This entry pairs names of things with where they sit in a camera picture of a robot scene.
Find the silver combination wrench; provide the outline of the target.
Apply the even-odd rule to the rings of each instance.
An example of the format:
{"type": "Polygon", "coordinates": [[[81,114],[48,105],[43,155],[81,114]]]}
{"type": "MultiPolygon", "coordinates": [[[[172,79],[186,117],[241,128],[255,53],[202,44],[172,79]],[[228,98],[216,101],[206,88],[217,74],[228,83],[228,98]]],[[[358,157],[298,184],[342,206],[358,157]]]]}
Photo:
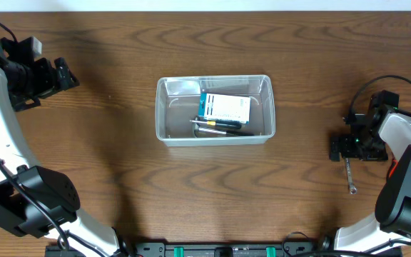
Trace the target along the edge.
{"type": "Polygon", "coordinates": [[[345,169],[346,169],[346,174],[347,174],[347,183],[348,183],[349,192],[350,194],[356,194],[357,188],[352,179],[350,160],[348,158],[345,158],[344,161],[345,161],[345,169]]]}

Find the black yellow screwdriver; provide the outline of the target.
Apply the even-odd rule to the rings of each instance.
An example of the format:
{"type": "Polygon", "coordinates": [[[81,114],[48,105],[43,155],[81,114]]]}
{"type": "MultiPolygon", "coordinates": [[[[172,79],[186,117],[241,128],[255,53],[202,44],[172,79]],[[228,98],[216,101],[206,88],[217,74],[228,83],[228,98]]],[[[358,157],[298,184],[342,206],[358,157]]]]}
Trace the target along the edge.
{"type": "Polygon", "coordinates": [[[231,122],[231,121],[201,121],[201,120],[191,120],[192,123],[195,124],[202,124],[207,126],[215,126],[224,129],[241,129],[242,125],[239,122],[231,122]]]}

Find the clear plastic storage container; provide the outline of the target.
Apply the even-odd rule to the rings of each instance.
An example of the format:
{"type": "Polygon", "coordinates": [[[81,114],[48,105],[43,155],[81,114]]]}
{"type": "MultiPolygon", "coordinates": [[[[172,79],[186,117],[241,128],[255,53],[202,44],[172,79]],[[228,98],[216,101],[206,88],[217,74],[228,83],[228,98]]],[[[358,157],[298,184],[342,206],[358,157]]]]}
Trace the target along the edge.
{"type": "Polygon", "coordinates": [[[156,136],[167,146],[262,144],[276,132],[266,75],[163,77],[155,117],[156,136]]]}

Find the blue white screw box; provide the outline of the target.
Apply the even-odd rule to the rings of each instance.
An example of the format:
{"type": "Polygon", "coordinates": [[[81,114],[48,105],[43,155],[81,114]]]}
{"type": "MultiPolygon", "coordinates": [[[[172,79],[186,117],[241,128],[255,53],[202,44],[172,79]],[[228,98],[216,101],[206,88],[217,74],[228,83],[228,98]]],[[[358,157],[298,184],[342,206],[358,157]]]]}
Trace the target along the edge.
{"type": "Polygon", "coordinates": [[[250,121],[250,105],[251,99],[246,96],[201,94],[198,116],[205,120],[247,124],[250,121]]]}

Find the small black-handled hammer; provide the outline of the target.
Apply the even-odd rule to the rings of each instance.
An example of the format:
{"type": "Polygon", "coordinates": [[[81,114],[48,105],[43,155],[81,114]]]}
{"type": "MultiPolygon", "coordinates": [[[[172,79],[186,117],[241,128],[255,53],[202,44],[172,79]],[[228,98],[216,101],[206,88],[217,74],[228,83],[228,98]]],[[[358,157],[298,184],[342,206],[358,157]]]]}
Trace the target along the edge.
{"type": "Polygon", "coordinates": [[[217,130],[213,128],[203,128],[199,127],[196,129],[199,132],[203,133],[214,133],[218,135],[224,135],[224,136],[254,136],[252,133],[246,133],[246,132],[239,132],[239,131],[223,131],[223,130],[217,130]]]}

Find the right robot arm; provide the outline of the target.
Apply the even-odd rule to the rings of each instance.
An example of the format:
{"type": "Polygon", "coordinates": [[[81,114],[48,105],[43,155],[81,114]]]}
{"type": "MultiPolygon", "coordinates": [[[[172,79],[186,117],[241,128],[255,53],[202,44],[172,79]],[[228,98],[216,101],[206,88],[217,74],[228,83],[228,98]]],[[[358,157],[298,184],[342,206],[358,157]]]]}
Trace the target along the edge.
{"type": "Polygon", "coordinates": [[[351,134],[331,143],[333,160],[385,160],[390,149],[393,161],[374,212],[324,237],[320,249],[371,254],[411,246],[411,114],[383,105],[356,115],[349,124],[351,134]]]}

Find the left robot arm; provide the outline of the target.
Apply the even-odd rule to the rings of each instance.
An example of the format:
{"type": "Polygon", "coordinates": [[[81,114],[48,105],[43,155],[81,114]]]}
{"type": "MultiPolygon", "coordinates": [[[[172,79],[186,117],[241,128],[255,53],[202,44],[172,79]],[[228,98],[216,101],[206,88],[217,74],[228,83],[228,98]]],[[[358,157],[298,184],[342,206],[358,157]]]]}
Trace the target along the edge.
{"type": "Polygon", "coordinates": [[[22,134],[18,112],[79,84],[65,59],[49,61],[41,49],[33,36],[0,38],[0,228],[54,239],[57,256],[128,256],[116,230],[82,209],[72,181],[44,168],[22,134]]]}

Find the red-handled pliers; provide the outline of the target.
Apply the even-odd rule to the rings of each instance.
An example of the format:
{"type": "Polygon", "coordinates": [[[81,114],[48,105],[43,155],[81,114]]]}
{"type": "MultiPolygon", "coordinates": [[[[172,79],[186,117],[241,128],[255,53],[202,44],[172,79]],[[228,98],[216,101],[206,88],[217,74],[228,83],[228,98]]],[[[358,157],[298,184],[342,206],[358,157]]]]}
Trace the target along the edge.
{"type": "Polygon", "coordinates": [[[386,180],[388,180],[393,175],[397,165],[398,165],[397,159],[393,158],[391,166],[389,167],[387,175],[386,175],[386,180]]]}

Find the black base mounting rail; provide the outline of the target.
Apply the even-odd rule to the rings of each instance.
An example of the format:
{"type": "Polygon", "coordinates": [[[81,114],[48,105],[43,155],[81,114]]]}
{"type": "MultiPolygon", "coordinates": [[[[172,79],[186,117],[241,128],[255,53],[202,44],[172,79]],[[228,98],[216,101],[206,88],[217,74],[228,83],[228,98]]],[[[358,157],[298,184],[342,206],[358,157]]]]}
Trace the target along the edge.
{"type": "Polygon", "coordinates": [[[292,241],[284,244],[164,244],[138,243],[130,247],[133,256],[139,257],[239,257],[239,256],[291,256],[312,251],[314,246],[307,241],[292,241]]]}

